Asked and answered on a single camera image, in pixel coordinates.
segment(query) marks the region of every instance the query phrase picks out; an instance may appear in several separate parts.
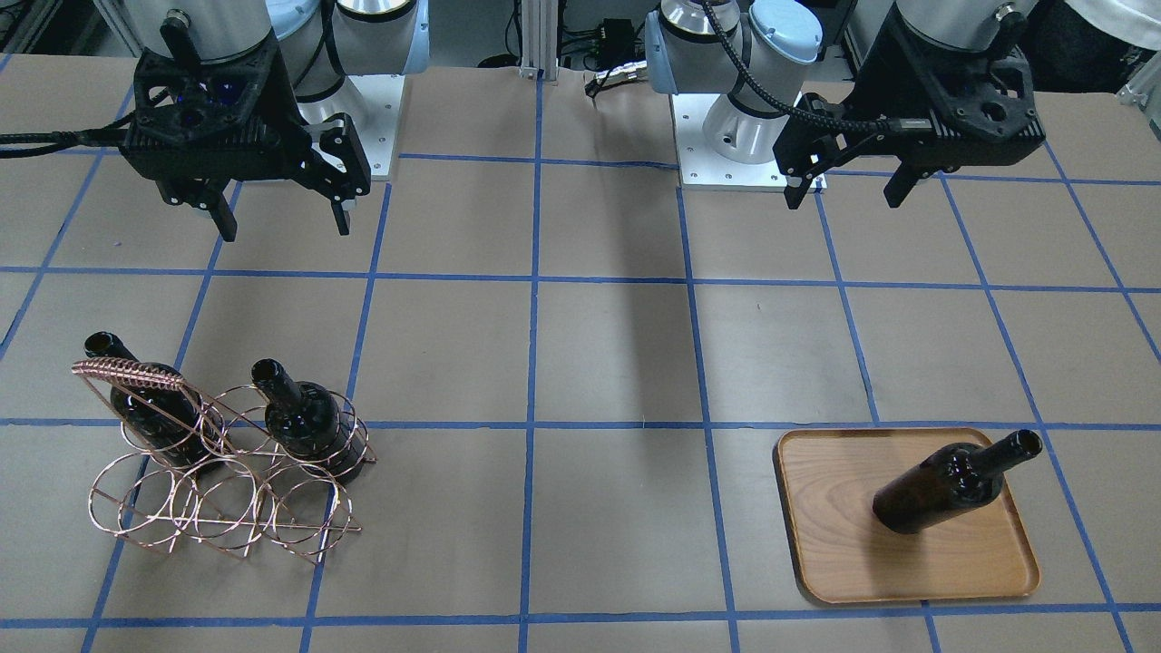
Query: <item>metal base plate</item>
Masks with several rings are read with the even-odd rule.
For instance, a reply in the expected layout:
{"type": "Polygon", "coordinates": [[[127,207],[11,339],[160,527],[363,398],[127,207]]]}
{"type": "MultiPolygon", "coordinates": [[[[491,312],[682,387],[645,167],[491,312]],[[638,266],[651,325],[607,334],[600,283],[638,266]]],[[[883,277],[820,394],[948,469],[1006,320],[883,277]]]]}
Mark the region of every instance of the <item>metal base plate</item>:
{"type": "MultiPolygon", "coordinates": [[[[677,141],[677,160],[682,166],[682,186],[699,191],[757,191],[783,193],[786,177],[778,170],[778,162],[748,165],[731,162],[719,155],[701,134],[701,123],[717,95],[683,93],[671,95],[673,136],[677,141]]],[[[815,179],[813,189],[827,187],[825,175],[815,179]]]]}
{"type": "MultiPolygon", "coordinates": [[[[356,122],[355,128],[359,130],[359,141],[367,153],[370,178],[376,181],[390,181],[398,149],[406,77],[402,74],[368,74],[351,76],[349,80],[362,94],[363,107],[361,112],[345,110],[353,115],[367,116],[367,120],[363,121],[366,124],[356,122]]],[[[330,157],[327,159],[342,170],[338,159],[330,157]]]]}

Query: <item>bottle on tray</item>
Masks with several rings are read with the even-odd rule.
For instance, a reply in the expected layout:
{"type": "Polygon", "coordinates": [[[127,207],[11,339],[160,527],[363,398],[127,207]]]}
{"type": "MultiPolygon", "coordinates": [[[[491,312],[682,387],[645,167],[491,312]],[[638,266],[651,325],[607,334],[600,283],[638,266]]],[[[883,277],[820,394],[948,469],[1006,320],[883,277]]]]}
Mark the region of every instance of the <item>bottle on tray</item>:
{"type": "Polygon", "coordinates": [[[326,388],[295,381],[272,358],[255,363],[250,375],[268,402],[266,429],[287,453],[326,469],[342,485],[359,475],[362,443],[326,388]]]}
{"type": "Polygon", "coordinates": [[[1026,429],[987,449],[950,444],[877,491],[874,514],[897,533],[917,533],[995,501],[1004,487],[1004,472],[1043,449],[1040,436],[1026,429]]]}
{"type": "MultiPolygon", "coordinates": [[[[85,339],[85,356],[88,358],[122,358],[137,360],[116,335],[98,331],[85,339]]],[[[146,363],[147,367],[178,374],[178,371],[161,363],[146,363]]],[[[170,465],[179,469],[192,467],[207,458],[210,452],[196,432],[200,412],[181,392],[157,388],[130,388],[131,394],[114,387],[109,390],[109,403],[122,421],[145,444],[165,457],[170,465]],[[163,415],[168,412],[174,419],[163,415]]]]}

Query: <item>bottle neck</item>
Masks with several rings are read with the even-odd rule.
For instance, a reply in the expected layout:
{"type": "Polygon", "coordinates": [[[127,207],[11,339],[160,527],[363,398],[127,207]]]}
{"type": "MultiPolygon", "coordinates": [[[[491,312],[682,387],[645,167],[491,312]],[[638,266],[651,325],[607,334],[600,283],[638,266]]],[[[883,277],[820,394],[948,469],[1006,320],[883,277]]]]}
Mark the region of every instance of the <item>bottle neck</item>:
{"type": "Polygon", "coordinates": [[[302,406],[303,396],[298,383],[287,374],[282,364],[273,358],[255,363],[250,369],[250,378],[272,404],[286,410],[302,406]]]}
{"type": "Polygon", "coordinates": [[[85,356],[88,358],[109,357],[137,360],[137,357],[125,349],[121,338],[108,331],[98,331],[85,339],[85,356]]]}
{"type": "Polygon", "coordinates": [[[1034,431],[1021,429],[987,449],[972,452],[969,458],[972,468],[979,475],[994,478],[1025,460],[1036,458],[1043,449],[1040,436],[1034,431]]]}

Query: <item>blue tape line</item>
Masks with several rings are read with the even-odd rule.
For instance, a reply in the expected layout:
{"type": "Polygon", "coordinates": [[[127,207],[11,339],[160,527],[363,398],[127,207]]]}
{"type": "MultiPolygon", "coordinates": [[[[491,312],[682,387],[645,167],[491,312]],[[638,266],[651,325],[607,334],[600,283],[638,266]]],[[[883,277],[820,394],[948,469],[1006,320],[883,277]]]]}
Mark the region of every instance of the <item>blue tape line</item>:
{"type": "MultiPolygon", "coordinates": [[[[109,428],[116,426],[116,419],[92,419],[74,417],[0,417],[0,426],[77,426],[77,428],[109,428]]],[[[522,431],[529,426],[528,422],[421,422],[421,421],[368,421],[368,429],[377,430],[475,430],[492,429],[499,431],[522,431]]],[[[697,430],[705,424],[702,422],[556,422],[536,421],[532,423],[535,429],[555,430],[628,430],[628,429],[658,429],[658,430],[697,430]]],[[[899,419],[874,422],[711,422],[711,428],[715,431],[757,429],[757,430],[794,430],[794,429],[944,429],[950,426],[969,426],[973,429],[1048,429],[1050,431],[1161,431],[1161,424],[1128,424],[1128,423],[1086,423],[1086,422],[962,422],[950,419],[923,421],[923,419],[899,419]]]]}
{"type": "MultiPolygon", "coordinates": [[[[149,458],[143,457],[140,466],[137,468],[136,480],[140,480],[145,475],[145,468],[149,466],[149,458]]],[[[134,505],[137,503],[137,496],[140,494],[140,486],[134,488],[132,496],[129,498],[129,504],[134,505]]],[[[125,511],[124,516],[121,518],[121,528],[128,529],[132,524],[134,514],[132,511],[125,511]]],[[[93,618],[88,629],[85,631],[85,639],[81,643],[81,653],[91,653],[93,651],[93,641],[96,639],[96,631],[100,627],[101,616],[104,613],[104,604],[109,601],[109,594],[113,591],[113,579],[117,575],[117,567],[121,564],[121,553],[125,548],[125,540],[117,538],[116,543],[113,545],[113,554],[109,557],[109,564],[104,568],[104,577],[101,580],[101,590],[96,595],[96,603],[93,605],[93,618]]]]}
{"type": "MultiPolygon", "coordinates": [[[[241,192],[241,184],[239,182],[235,189],[233,195],[230,199],[231,209],[237,206],[238,194],[241,192]]],[[[189,321],[186,324],[186,330],[181,337],[181,344],[178,347],[178,354],[174,358],[174,367],[181,369],[181,364],[185,360],[186,351],[189,349],[189,342],[193,339],[194,326],[197,324],[197,317],[201,314],[202,304],[205,301],[205,293],[210,284],[210,272],[214,265],[217,263],[218,256],[222,252],[222,239],[218,238],[217,243],[214,245],[214,251],[210,253],[209,261],[205,264],[205,274],[202,278],[202,285],[197,290],[197,299],[194,301],[193,309],[189,313],[189,321]]],[[[149,458],[143,458],[140,467],[137,469],[137,479],[140,480],[145,475],[145,468],[149,466],[149,458]]],[[[129,504],[134,505],[137,503],[137,495],[140,493],[140,486],[134,488],[132,496],[129,500],[129,504]]],[[[123,518],[122,528],[129,528],[132,522],[134,514],[127,511],[123,518]]],[[[104,615],[104,605],[109,601],[109,593],[113,590],[113,580],[117,574],[117,568],[121,565],[121,554],[124,552],[124,540],[117,539],[113,547],[113,554],[109,557],[109,565],[106,569],[104,581],[101,583],[101,591],[96,596],[96,603],[93,605],[93,625],[85,633],[85,641],[81,644],[81,653],[91,653],[93,650],[93,641],[96,638],[96,631],[100,627],[100,619],[104,615]]]]}
{"type": "Polygon", "coordinates": [[[597,162],[586,159],[542,159],[548,165],[578,165],[590,167],[651,167],[657,170],[682,170],[677,164],[662,162],[597,162]]]}
{"type": "MultiPolygon", "coordinates": [[[[677,218],[682,229],[682,256],[685,263],[685,290],[690,302],[690,325],[693,330],[693,360],[698,371],[698,396],[701,402],[701,429],[706,440],[706,466],[709,472],[709,500],[714,509],[714,531],[717,537],[717,561],[722,573],[722,594],[726,611],[733,615],[734,575],[729,566],[729,548],[726,545],[726,519],[722,514],[721,486],[717,482],[717,455],[714,451],[714,430],[709,416],[709,385],[706,382],[706,360],[701,346],[701,322],[698,318],[698,292],[693,282],[693,254],[690,247],[690,229],[685,215],[685,195],[677,187],[677,218]]],[[[727,619],[729,643],[733,653],[741,653],[742,643],[737,632],[737,619],[727,619]]]]}
{"type": "Polygon", "coordinates": [[[920,605],[923,610],[923,623],[928,626],[928,640],[931,641],[931,652],[943,653],[943,646],[939,644],[939,631],[936,630],[936,618],[931,613],[931,602],[920,601],[920,605]]]}
{"type": "MultiPolygon", "coordinates": [[[[241,188],[241,184],[235,189],[235,200],[238,198],[238,189],[241,188]]],[[[210,260],[205,266],[205,271],[202,274],[202,285],[197,288],[197,297],[194,300],[194,308],[189,311],[189,321],[186,323],[186,331],[181,336],[181,344],[178,346],[178,356],[174,358],[173,366],[176,369],[181,369],[181,365],[186,361],[186,353],[189,351],[189,342],[194,339],[194,326],[197,324],[197,316],[202,313],[202,306],[205,303],[205,295],[210,289],[210,281],[214,280],[214,266],[217,264],[218,257],[222,254],[222,237],[218,236],[217,242],[214,243],[214,251],[210,253],[210,260]]]]}
{"type": "MultiPolygon", "coordinates": [[[[0,273],[31,274],[41,271],[37,266],[9,265],[0,266],[0,273]]],[[[120,275],[157,275],[157,277],[201,277],[204,270],[164,268],[164,267],[73,267],[49,266],[45,274],[120,274],[120,275]]],[[[255,278],[302,278],[302,279],[366,279],[365,272],[323,271],[323,270],[214,270],[214,277],[255,277],[255,278]]],[[[375,279],[404,281],[495,281],[528,282],[527,274],[457,274],[439,272],[376,272],[375,279]]],[[[685,279],[677,277],[571,277],[550,275],[538,279],[545,284],[655,284],[680,286],[685,279]]],[[[694,279],[698,286],[805,286],[819,288],[836,288],[838,282],[829,279],[694,279]]],[[[938,281],[852,281],[843,280],[848,288],[900,288],[911,290],[980,290],[980,284],[952,284],[938,281]]],[[[1017,293],[1113,293],[1113,294],[1161,294],[1161,288],[1137,286],[1036,286],[1016,284],[989,284],[993,290],[1017,293]]]]}
{"type": "Polygon", "coordinates": [[[301,617],[117,617],[101,619],[102,629],[255,629],[300,627],[301,617]]]}
{"type": "Polygon", "coordinates": [[[1097,583],[1101,586],[1101,593],[1104,595],[1105,603],[1109,605],[1109,611],[1112,615],[1112,619],[1117,625],[1117,632],[1120,633],[1122,644],[1125,646],[1126,653],[1133,653],[1133,645],[1128,640],[1128,632],[1125,630],[1124,620],[1120,618],[1120,613],[1117,611],[1115,600],[1112,597],[1112,591],[1109,589],[1109,583],[1104,577],[1104,572],[1101,568],[1101,560],[1096,554],[1096,550],[1093,547],[1093,543],[1089,539],[1088,531],[1084,529],[1084,521],[1081,518],[1080,510],[1076,509],[1076,503],[1073,501],[1073,493],[1068,486],[1068,480],[1065,478],[1065,471],[1060,466],[1060,460],[1057,458],[1054,447],[1052,446],[1052,440],[1048,437],[1048,431],[1045,428],[1044,417],[1040,414],[1040,409],[1036,404],[1036,397],[1032,396],[1032,388],[1027,382],[1027,375],[1024,373],[1024,367],[1021,365],[1019,356],[1016,353],[1016,347],[1012,344],[1011,336],[1008,332],[1008,326],[1004,324],[1003,316],[1000,314],[1000,307],[996,303],[995,296],[991,294],[988,287],[987,275],[983,273],[983,266],[980,264],[980,258],[975,253],[975,246],[972,244],[972,238],[967,232],[967,225],[964,222],[964,216],[959,210],[959,206],[956,202],[956,196],[952,194],[951,186],[947,184],[946,177],[939,175],[939,181],[943,184],[944,193],[947,195],[947,201],[951,203],[952,214],[956,216],[956,222],[959,224],[960,232],[964,235],[964,241],[967,243],[968,253],[972,257],[972,263],[975,265],[975,270],[980,275],[980,284],[983,285],[983,293],[988,297],[988,304],[991,307],[991,313],[995,315],[996,325],[1000,328],[1000,335],[1003,337],[1004,346],[1008,349],[1008,354],[1011,357],[1012,365],[1016,366],[1016,374],[1019,376],[1021,386],[1024,389],[1024,394],[1027,397],[1029,407],[1032,409],[1032,415],[1039,425],[1040,435],[1044,437],[1045,449],[1048,451],[1048,458],[1052,460],[1053,471],[1057,474],[1057,480],[1060,483],[1060,489],[1063,491],[1065,502],[1068,503],[1068,510],[1072,512],[1073,523],[1076,526],[1077,532],[1081,536],[1081,541],[1084,543],[1084,550],[1088,553],[1089,562],[1093,566],[1093,572],[1096,574],[1097,583]]]}
{"type": "Polygon", "coordinates": [[[540,149],[533,157],[488,157],[478,155],[434,155],[424,152],[402,152],[401,159],[435,160],[435,162],[466,162],[466,163],[514,163],[532,165],[572,165],[592,167],[651,167],[658,170],[680,170],[677,164],[664,162],[600,162],[591,159],[546,159],[542,156],[543,143],[538,144],[540,149]]]}
{"type": "MultiPolygon", "coordinates": [[[[1118,603],[1120,612],[1161,612],[1161,603],[1118,603]]],[[[704,610],[692,612],[541,612],[527,618],[520,615],[339,615],[316,617],[315,627],[341,626],[455,626],[455,625],[517,625],[521,619],[529,624],[630,624],[673,622],[813,622],[828,619],[892,619],[924,617],[971,617],[997,615],[1101,615],[1109,613],[1106,603],[1001,603],[880,607],[819,610],[704,610]]],[[[160,627],[301,627],[304,617],[106,617],[91,618],[15,618],[0,619],[0,630],[79,630],[94,623],[100,629],[160,629],[160,627]]]]}
{"type": "MultiPolygon", "coordinates": [[[[3,146],[3,148],[0,148],[0,152],[19,152],[21,149],[22,148],[3,146]]],[[[98,148],[98,149],[94,149],[94,150],[60,150],[58,152],[49,152],[49,155],[51,155],[51,156],[64,155],[64,156],[72,156],[72,157],[75,157],[75,156],[95,157],[99,152],[100,152],[100,149],[98,148]]],[[[121,152],[117,152],[116,150],[109,152],[109,155],[114,155],[114,153],[116,153],[116,155],[120,156],[121,152]]]]}
{"type": "Polygon", "coordinates": [[[0,619],[0,630],[79,630],[93,619],[0,619]]]}
{"type": "Polygon", "coordinates": [[[117,426],[120,419],[89,419],[74,417],[0,417],[0,426],[117,426]]]}
{"type": "Polygon", "coordinates": [[[867,361],[863,356],[863,344],[859,340],[859,330],[854,325],[854,314],[851,311],[851,301],[846,296],[846,284],[843,281],[843,271],[838,266],[838,251],[835,249],[835,241],[830,235],[830,222],[827,220],[827,208],[822,204],[821,193],[816,193],[814,195],[814,204],[819,209],[819,220],[822,222],[822,236],[827,241],[827,252],[830,254],[830,266],[835,271],[835,281],[838,285],[838,297],[843,302],[843,314],[846,316],[846,329],[851,333],[851,344],[854,345],[854,358],[859,364],[859,374],[863,376],[863,390],[867,396],[867,410],[871,412],[871,421],[878,424],[879,407],[874,402],[874,386],[871,383],[871,373],[867,371],[867,361]]]}
{"type": "Polygon", "coordinates": [[[375,230],[375,249],[370,254],[370,267],[367,270],[367,289],[363,292],[362,313],[359,315],[359,331],[355,333],[355,349],[351,358],[351,374],[347,376],[347,397],[354,399],[355,383],[359,379],[359,366],[362,363],[363,342],[367,338],[367,322],[370,318],[372,299],[375,293],[375,274],[378,272],[380,252],[383,247],[383,235],[387,231],[388,213],[391,206],[391,185],[383,191],[383,203],[378,210],[378,227],[375,230]]]}
{"type": "MultiPolygon", "coordinates": [[[[890,177],[893,172],[885,172],[879,170],[828,170],[828,175],[835,177],[890,177]]],[[[952,180],[965,179],[968,181],[1007,181],[1007,182],[1019,182],[1019,184],[1063,184],[1061,179],[1054,179],[1051,177],[997,177],[990,174],[964,174],[954,173],[951,177],[952,180]]],[[[1103,186],[1161,186],[1161,181],[1155,181],[1152,179],[1072,179],[1069,181],[1073,184],[1094,184],[1103,186]]]]}
{"type": "Polygon", "coordinates": [[[298,270],[216,270],[215,277],[267,277],[305,279],[366,279],[366,272],[310,272],[298,270]]]}
{"type": "Polygon", "coordinates": [[[1084,544],[1084,552],[1089,557],[1089,562],[1093,565],[1093,572],[1096,574],[1097,583],[1101,586],[1101,593],[1104,595],[1105,605],[1112,615],[1112,620],[1117,626],[1117,632],[1120,634],[1120,643],[1125,647],[1125,653],[1133,653],[1133,644],[1128,639],[1128,631],[1125,629],[1125,622],[1120,617],[1120,611],[1112,596],[1112,589],[1109,587],[1109,581],[1104,576],[1104,569],[1101,566],[1101,559],[1096,553],[1096,547],[1093,546],[1093,539],[1089,537],[1088,530],[1084,528],[1084,519],[1081,518],[1081,511],[1076,507],[1076,500],[1073,497],[1073,490],[1068,485],[1068,480],[1065,478],[1065,468],[1061,466],[1060,458],[1057,455],[1057,447],[1053,446],[1052,438],[1048,437],[1047,430],[1043,431],[1040,435],[1044,436],[1044,449],[1048,452],[1048,459],[1052,461],[1052,468],[1057,474],[1057,481],[1060,483],[1060,489],[1065,495],[1065,503],[1068,504],[1068,512],[1073,516],[1073,523],[1076,524],[1076,530],[1081,536],[1081,543],[1084,544]]]}
{"type": "Polygon", "coordinates": [[[1043,424],[1044,418],[1040,416],[1040,409],[1036,404],[1036,397],[1032,396],[1032,387],[1027,382],[1027,375],[1024,374],[1023,366],[1021,366],[1019,357],[1016,354],[1016,346],[1012,344],[1011,336],[1008,333],[1008,326],[1004,324],[1004,318],[1000,315],[1000,306],[996,303],[996,297],[993,295],[990,286],[988,285],[988,277],[983,272],[983,264],[980,263],[980,257],[975,251],[975,245],[972,243],[972,237],[967,232],[967,223],[964,222],[964,215],[959,210],[959,203],[956,202],[956,195],[952,194],[951,186],[947,184],[947,178],[944,177],[943,173],[939,173],[939,182],[943,185],[944,194],[947,195],[947,202],[951,204],[951,211],[956,217],[956,224],[959,227],[959,232],[964,236],[964,243],[967,245],[967,253],[972,258],[972,265],[975,266],[976,275],[980,278],[980,285],[983,287],[983,294],[988,299],[988,306],[991,308],[991,315],[996,320],[996,325],[1000,329],[1000,336],[1004,340],[1004,347],[1008,350],[1008,357],[1016,367],[1016,374],[1019,376],[1021,388],[1023,388],[1024,396],[1032,409],[1032,416],[1036,418],[1037,424],[1043,424]]]}
{"type": "Polygon", "coordinates": [[[444,273],[417,273],[417,272],[377,272],[375,279],[394,279],[402,281],[499,281],[499,282],[525,282],[532,281],[527,274],[444,274],[444,273]]]}
{"type": "Polygon", "coordinates": [[[528,316],[528,388],[527,388],[527,430],[525,431],[524,459],[524,514],[520,531],[520,627],[517,637],[517,651],[528,652],[528,612],[532,603],[532,512],[533,479],[536,445],[536,340],[540,331],[540,218],[543,191],[543,146],[545,146],[545,76],[536,76],[536,149],[533,168],[532,198],[532,293],[528,316]]]}
{"type": "Polygon", "coordinates": [[[1145,336],[1145,340],[1148,343],[1149,349],[1153,350],[1153,358],[1161,363],[1161,351],[1158,350],[1158,343],[1153,339],[1153,335],[1149,333],[1148,326],[1145,325],[1145,321],[1141,318],[1141,313],[1137,309],[1137,302],[1133,297],[1125,292],[1125,282],[1120,279],[1120,273],[1117,272],[1117,266],[1112,264],[1112,258],[1109,256],[1109,251],[1104,247],[1104,243],[1101,242],[1101,237],[1096,232],[1096,227],[1093,225],[1093,221],[1089,218],[1088,211],[1084,210],[1084,204],[1081,203],[1080,196],[1076,194],[1076,188],[1073,188],[1068,175],[1065,174],[1063,166],[1060,165],[1060,159],[1057,158],[1057,153],[1045,143],[1045,148],[1048,150],[1048,156],[1052,157],[1053,165],[1057,166],[1057,171],[1060,173],[1060,179],[1065,181],[1065,187],[1068,188],[1068,194],[1073,198],[1073,203],[1076,204],[1076,210],[1081,214],[1081,220],[1084,221],[1084,227],[1089,231],[1089,236],[1093,237],[1093,242],[1096,243],[1096,249],[1101,252],[1101,258],[1104,259],[1104,264],[1109,266],[1109,272],[1112,274],[1112,280],[1117,284],[1117,288],[1122,290],[1125,297],[1125,302],[1128,304],[1128,310],[1133,314],[1133,320],[1137,321],[1137,326],[1141,330],[1145,336]]]}
{"type": "Polygon", "coordinates": [[[535,164],[535,157],[482,157],[476,155],[427,155],[420,152],[401,152],[401,159],[419,159],[433,162],[479,162],[479,163],[519,163],[535,164]]]}
{"type": "MultiPolygon", "coordinates": [[[[334,488],[331,488],[327,496],[327,509],[324,521],[330,518],[330,504],[334,501],[334,488]]],[[[310,596],[307,600],[307,613],[303,616],[302,638],[298,640],[298,653],[310,652],[310,640],[315,633],[315,615],[318,611],[318,595],[323,590],[323,573],[326,571],[326,559],[324,558],[315,565],[315,573],[310,576],[310,596]]]]}
{"type": "Polygon", "coordinates": [[[1099,186],[1161,186],[1161,181],[1153,179],[1073,179],[1068,178],[1072,184],[1093,184],[1099,186]]]}
{"type": "Polygon", "coordinates": [[[0,360],[3,360],[5,356],[8,353],[8,347],[10,347],[13,340],[16,339],[16,332],[20,330],[20,325],[24,322],[24,316],[28,315],[28,309],[33,304],[33,299],[36,297],[36,292],[41,288],[41,281],[44,280],[45,271],[48,270],[49,264],[52,263],[52,257],[57,254],[57,250],[60,247],[60,243],[64,241],[65,234],[68,231],[68,227],[77,217],[77,210],[80,208],[81,202],[85,200],[85,194],[88,192],[88,187],[93,184],[93,179],[96,177],[96,170],[101,166],[102,158],[103,156],[99,155],[95,159],[93,159],[93,165],[88,166],[88,173],[85,175],[85,181],[81,182],[80,189],[77,191],[77,196],[73,199],[72,206],[68,207],[68,213],[65,214],[64,222],[60,224],[60,229],[57,231],[56,238],[53,238],[52,244],[49,245],[49,251],[44,254],[44,260],[41,263],[41,267],[36,272],[33,284],[28,287],[28,292],[24,294],[24,301],[21,302],[20,308],[16,310],[16,315],[13,316],[3,340],[0,340],[0,360]]]}
{"type": "Polygon", "coordinates": [[[339,616],[316,617],[315,627],[324,626],[491,626],[517,625],[519,615],[419,615],[419,616],[339,616]]]}
{"type": "Polygon", "coordinates": [[[646,284],[684,286],[685,279],[675,277],[541,277],[545,284],[646,284]]]}
{"type": "Polygon", "coordinates": [[[202,277],[204,270],[193,268],[153,268],[153,267],[75,267],[53,266],[44,271],[46,274],[118,274],[134,277],[202,277]]]}
{"type": "MultiPolygon", "coordinates": [[[[362,309],[359,314],[359,329],[355,333],[354,350],[351,354],[351,372],[347,376],[346,396],[348,399],[354,399],[355,386],[359,380],[359,365],[362,361],[362,347],[363,342],[367,336],[367,322],[370,317],[372,299],[375,294],[375,273],[378,272],[378,260],[380,251],[383,246],[383,234],[387,231],[387,220],[388,211],[391,204],[391,186],[388,185],[383,191],[383,203],[380,206],[378,211],[378,224],[375,228],[375,244],[372,250],[370,264],[367,267],[367,287],[363,292],[363,303],[362,309]]],[[[323,519],[330,519],[330,505],[334,501],[334,489],[329,490],[327,497],[327,509],[324,511],[323,519]]],[[[326,533],[324,533],[322,540],[322,546],[325,546],[326,533]]],[[[318,564],[315,565],[315,573],[310,579],[310,595],[307,600],[307,613],[303,617],[302,637],[298,640],[298,652],[308,653],[310,651],[310,643],[313,638],[315,626],[317,622],[318,613],[318,597],[323,591],[323,574],[326,572],[326,554],[324,553],[318,564]]]]}

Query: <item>wine rack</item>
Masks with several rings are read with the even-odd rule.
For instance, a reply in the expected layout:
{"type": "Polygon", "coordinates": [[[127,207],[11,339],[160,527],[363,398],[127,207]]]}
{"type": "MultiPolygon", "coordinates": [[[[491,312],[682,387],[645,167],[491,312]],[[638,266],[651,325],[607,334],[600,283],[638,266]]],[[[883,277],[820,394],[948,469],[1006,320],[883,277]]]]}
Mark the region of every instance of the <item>wine rack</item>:
{"type": "MultiPolygon", "coordinates": [[[[271,437],[260,419],[266,402],[253,386],[209,395],[180,374],[116,358],[82,360],[72,372],[114,415],[107,393],[94,381],[108,383],[142,404],[147,404],[137,394],[143,388],[180,392],[197,407],[192,428],[149,406],[179,424],[187,438],[200,438],[209,452],[188,467],[175,467],[164,450],[149,445],[122,421],[121,435],[136,451],[107,465],[93,481],[88,512],[98,529],[164,554],[182,540],[193,540],[245,559],[255,545],[269,541],[316,565],[346,534],[362,531],[349,491],[323,467],[327,460],[297,459],[271,437]],[[128,478],[135,480],[125,485],[128,478]]],[[[355,465],[374,464],[377,457],[354,406],[338,393],[331,395],[341,414],[337,428],[342,432],[337,436],[346,437],[346,447],[359,452],[355,465]]]]}

